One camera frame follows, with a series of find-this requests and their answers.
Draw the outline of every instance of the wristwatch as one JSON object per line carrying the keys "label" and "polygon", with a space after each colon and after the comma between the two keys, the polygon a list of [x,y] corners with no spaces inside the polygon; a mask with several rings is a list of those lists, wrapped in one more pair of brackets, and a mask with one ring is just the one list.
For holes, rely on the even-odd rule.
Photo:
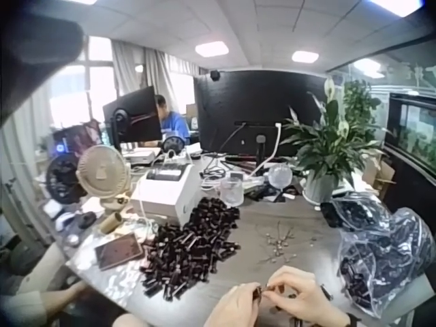
{"label": "wristwatch", "polygon": [[357,318],[355,315],[352,315],[351,313],[347,313],[349,317],[349,324],[345,327],[357,327],[357,323],[361,321],[361,319]]}

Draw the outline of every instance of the cardboard box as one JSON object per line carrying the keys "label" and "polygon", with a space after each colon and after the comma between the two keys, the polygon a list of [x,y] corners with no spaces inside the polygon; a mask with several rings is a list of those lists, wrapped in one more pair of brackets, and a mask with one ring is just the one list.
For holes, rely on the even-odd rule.
{"label": "cardboard box", "polygon": [[389,166],[386,162],[379,160],[378,168],[372,160],[368,160],[362,179],[378,191],[379,199],[383,200],[389,185],[395,184],[395,182],[392,181],[394,175],[394,168]]}
{"label": "cardboard box", "polygon": [[196,104],[187,104],[186,105],[186,117],[192,119],[193,117],[197,117],[197,105]]}

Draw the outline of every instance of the blue shirt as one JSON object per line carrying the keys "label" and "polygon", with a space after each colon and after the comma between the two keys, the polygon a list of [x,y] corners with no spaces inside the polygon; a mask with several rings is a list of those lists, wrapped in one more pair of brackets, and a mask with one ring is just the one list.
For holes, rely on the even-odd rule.
{"label": "blue shirt", "polygon": [[175,131],[176,135],[182,138],[185,142],[189,141],[189,130],[186,120],[181,114],[171,111],[169,115],[161,121],[162,130]]}

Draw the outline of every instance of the white fan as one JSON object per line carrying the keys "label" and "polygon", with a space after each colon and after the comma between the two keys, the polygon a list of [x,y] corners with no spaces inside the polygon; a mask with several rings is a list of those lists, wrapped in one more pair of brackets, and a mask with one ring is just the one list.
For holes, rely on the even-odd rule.
{"label": "white fan", "polygon": [[130,167],[116,149],[106,145],[87,149],[80,157],[76,175],[84,190],[100,198],[107,211],[121,211],[129,202]]}

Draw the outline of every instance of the smartphone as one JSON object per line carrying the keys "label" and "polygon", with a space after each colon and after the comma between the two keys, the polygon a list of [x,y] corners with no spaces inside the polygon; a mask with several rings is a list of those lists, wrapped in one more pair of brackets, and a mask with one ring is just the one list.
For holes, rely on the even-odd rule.
{"label": "smartphone", "polygon": [[135,233],[126,234],[95,248],[100,270],[124,264],[144,255],[144,249],[136,240]]}

